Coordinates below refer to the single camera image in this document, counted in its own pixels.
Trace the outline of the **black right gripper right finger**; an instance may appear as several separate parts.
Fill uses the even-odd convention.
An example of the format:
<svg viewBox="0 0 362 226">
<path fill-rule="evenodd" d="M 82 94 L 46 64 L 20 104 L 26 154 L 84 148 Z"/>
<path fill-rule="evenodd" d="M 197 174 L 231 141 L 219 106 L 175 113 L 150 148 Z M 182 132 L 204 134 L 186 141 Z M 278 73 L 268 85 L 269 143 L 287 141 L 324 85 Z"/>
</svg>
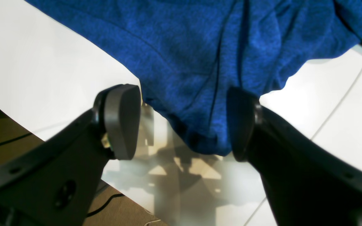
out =
<svg viewBox="0 0 362 226">
<path fill-rule="evenodd" d="M 227 91 L 236 161 L 260 174 L 279 226 L 362 226 L 362 171 L 323 150 L 238 87 Z"/>
</svg>

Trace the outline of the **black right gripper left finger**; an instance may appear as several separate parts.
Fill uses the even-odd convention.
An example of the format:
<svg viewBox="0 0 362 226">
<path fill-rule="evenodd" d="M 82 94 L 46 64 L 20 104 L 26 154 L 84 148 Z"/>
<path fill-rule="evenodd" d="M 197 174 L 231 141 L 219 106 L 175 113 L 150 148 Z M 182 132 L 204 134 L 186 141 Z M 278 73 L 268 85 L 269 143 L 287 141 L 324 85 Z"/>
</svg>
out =
<svg viewBox="0 0 362 226">
<path fill-rule="evenodd" d="M 92 109 L 45 143 L 0 166 L 0 226 L 81 226 L 109 160 L 132 160 L 140 88 L 101 91 Z"/>
</svg>

